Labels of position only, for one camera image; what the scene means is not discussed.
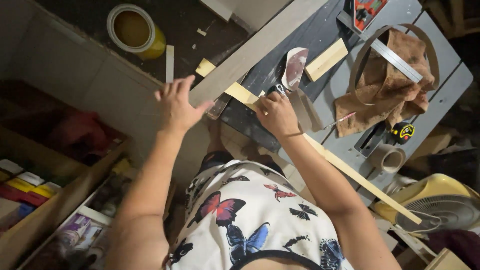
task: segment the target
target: hand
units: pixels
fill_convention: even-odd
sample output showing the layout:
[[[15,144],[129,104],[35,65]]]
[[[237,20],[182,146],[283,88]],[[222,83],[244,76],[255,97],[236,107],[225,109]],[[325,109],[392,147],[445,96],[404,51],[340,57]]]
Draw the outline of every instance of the hand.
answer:
[[[180,132],[184,135],[213,106],[213,101],[206,101],[197,108],[190,105],[188,94],[194,80],[194,75],[176,79],[171,84],[165,84],[163,91],[155,92],[163,116],[162,129]]]
[[[260,101],[264,108],[257,109],[258,120],[279,141],[300,134],[297,115],[286,96],[273,92],[260,97]]]

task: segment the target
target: person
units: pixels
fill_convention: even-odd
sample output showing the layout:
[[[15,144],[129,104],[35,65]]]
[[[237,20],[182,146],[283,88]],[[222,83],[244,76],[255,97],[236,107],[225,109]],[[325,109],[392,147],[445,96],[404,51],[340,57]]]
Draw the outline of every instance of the person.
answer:
[[[173,165],[186,132],[213,105],[189,104],[194,76],[156,93],[163,125],[126,195],[110,235],[107,269],[400,269],[376,223],[346,178],[301,135],[286,96],[260,97],[262,125],[285,149],[316,205],[300,197],[266,156],[240,161],[220,130],[187,188],[186,222],[167,243],[162,216]]]

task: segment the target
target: fan grille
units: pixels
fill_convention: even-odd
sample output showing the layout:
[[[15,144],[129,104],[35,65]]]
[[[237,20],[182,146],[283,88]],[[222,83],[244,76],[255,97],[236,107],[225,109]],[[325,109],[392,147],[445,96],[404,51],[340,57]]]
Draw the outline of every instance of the fan grille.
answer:
[[[398,213],[396,223],[407,232],[428,230],[424,233],[433,233],[446,229],[467,229],[480,218],[480,202],[459,195],[425,197],[407,204],[405,208],[422,219],[422,223],[416,224]]]

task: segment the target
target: brown rag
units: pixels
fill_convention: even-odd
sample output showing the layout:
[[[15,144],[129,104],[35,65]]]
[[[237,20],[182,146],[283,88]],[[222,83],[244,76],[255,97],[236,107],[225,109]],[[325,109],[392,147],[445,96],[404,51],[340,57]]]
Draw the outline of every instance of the brown rag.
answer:
[[[348,93],[335,100],[337,120],[357,112],[347,121],[338,123],[339,137],[367,130],[381,121],[386,121],[391,128],[404,119],[427,111],[427,91],[434,90],[435,78],[424,57],[425,43],[393,28],[384,35],[388,35],[387,46],[423,79],[414,83],[372,50],[356,87],[358,98]]]

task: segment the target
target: electric fan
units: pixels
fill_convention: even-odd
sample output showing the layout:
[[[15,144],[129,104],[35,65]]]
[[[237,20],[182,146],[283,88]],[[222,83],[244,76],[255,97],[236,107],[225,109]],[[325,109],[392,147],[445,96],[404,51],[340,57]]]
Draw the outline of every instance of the electric fan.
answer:
[[[395,194],[392,199],[422,219],[416,224],[383,202],[375,210],[409,233],[468,230],[480,221],[480,196],[444,174],[433,174]]]

